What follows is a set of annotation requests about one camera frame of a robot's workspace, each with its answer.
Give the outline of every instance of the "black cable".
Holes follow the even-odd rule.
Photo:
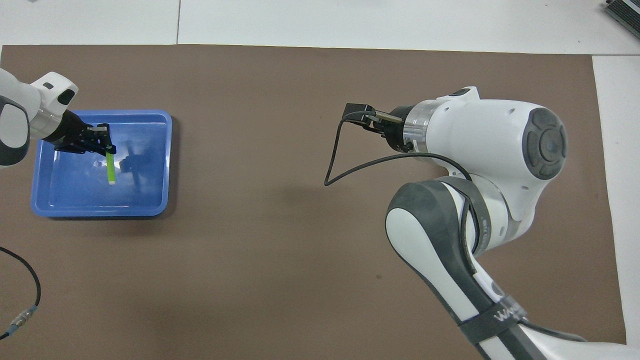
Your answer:
[[[460,252],[462,255],[462,258],[464,260],[464,264],[467,268],[467,271],[469,271],[470,274],[475,274],[477,272],[476,267],[474,266],[473,262],[471,262],[471,255],[470,251],[468,249],[468,244],[467,244],[467,213],[468,212],[472,212],[472,219],[474,221],[474,224],[477,225],[477,219],[475,216],[475,213],[473,212],[473,205],[471,205],[471,200],[469,199],[469,197],[466,194],[462,194],[460,193],[464,198],[465,198],[465,202],[462,205],[462,215],[460,216],[460,233],[458,234],[458,238],[460,239]],[[478,232],[476,231],[476,243],[477,243],[477,239],[478,239]]]
[[[465,176],[465,179],[471,181],[471,175],[469,175],[469,173],[457,162],[453,161],[452,159],[447,158],[446,156],[442,156],[442,155],[438,155],[438,154],[433,154],[431,152],[410,152],[410,153],[406,153],[406,154],[396,154],[396,155],[391,155],[391,156],[386,156],[384,158],[380,158],[377,160],[373,160],[373,161],[369,161],[367,163],[364,163],[362,165],[358,165],[354,168],[351,168],[345,172],[343,172],[342,174],[334,177],[333,179],[329,180],[329,176],[331,175],[331,170],[333,168],[333,162],[335,161],[335,154],[338,151],[338,142],[340,140],[340,130],[342,129],[342,125],[345,122],[351,122],[354,124],[358,124],[355,121],[348,121],[348,117],[353,116],[353,115],[373,115],[375,116],[376,112],[375,111],[355,111],[353,113],[348,113],[347,115],[343,116],[342,119],[340,120],[340,122],[338,123],[338,130],[335,133],[335,142],[333,143],[333,152],[331,154],[331,160],[329,161],[329,169],[326,172],[326,176],[324,177],[324,185],[325,186],[329,186],[333,183],[335,183],[336,181],[342,179],[343,177],[352,174],[353,172],[356,172],[358,170],[361,170],[365,167],[370,167],[371,165],[375,165],[375,164],[379,164],[379,163],[383,163],[385,161],[389,161],[389,160],[394,160],[394,159],[402,159],[402,158],[434,158],[434,159],[438,159],[438,160],[442,160],[446,163],[451,164],[454,168],[458,169],[458,171],[460,171],[461,174],[463,174]]]
[[[36,283],[36,301],[34,302],[34,306],[38,306],[40,304],[40,280],[38,279],[38,275],[36,274],[36,272],[33,270],[33,268],[31,267],[31,265],[22,257],[20,257],[18,254],[5,249],[4,247],[0,247],[0,251],[4,252],[5,254],[17,259],[18,261],[20,261],[26,268],[27,270],[29,270],[29,273],[31,273],[31,276],[33,277],[33,280]],[[5,332],[4,334],[0,335],[0,340],[6,338],[7,336],[9,336],[10,334],[8,332]]]

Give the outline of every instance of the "white table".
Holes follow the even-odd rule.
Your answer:
[[[13,0],[0,2],[0,51],[3,44],[234,44],[594,55],[627,343],[640,347],[640,40],[603,6],[604,0]]]

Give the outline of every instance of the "brown mat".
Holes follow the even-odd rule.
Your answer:
[[[5,46],[2,67],[26,82],[67,76],[80,87],[72,110],[174,118],[170,205],[153,220],[41,218],[34,151],[0,172],[0,241],[43,286],[3,359],[480,359],[385,237],[395,191],[442,169],[398,160],[322,186],[346,102],[390,111],[466,85],[551,108],[570,139],[531,230],[480,262],[533,322],[624,342],[589,56]],[[337,171],[393,153],[356,127],[343,136]],[[33,285],[0,264],[4,324]]]

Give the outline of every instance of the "blue tray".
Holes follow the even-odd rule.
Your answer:
[[[43,217],[149,217],[165,208],[169,189],[171,116],[163,110],[74,111],[87,124],[108,123],[116,183],[105,157],[54,151],[39,141],[31,209]]]

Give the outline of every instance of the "cable connector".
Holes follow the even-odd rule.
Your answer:
[[[21,326],[27,323],[27,320],[29,320],[33,316],[33,313],[37,309],[38,309],[37,306],[35,305],[31,306],[29,309],[21,312],[20,315],[18,315],[18,317],[13,319],[13,321],[11,322],[11,325],[9,325],[9,328],[5,331],[5,333],[7,333],[7,336],[11,336],[16,330],[18,330]]]

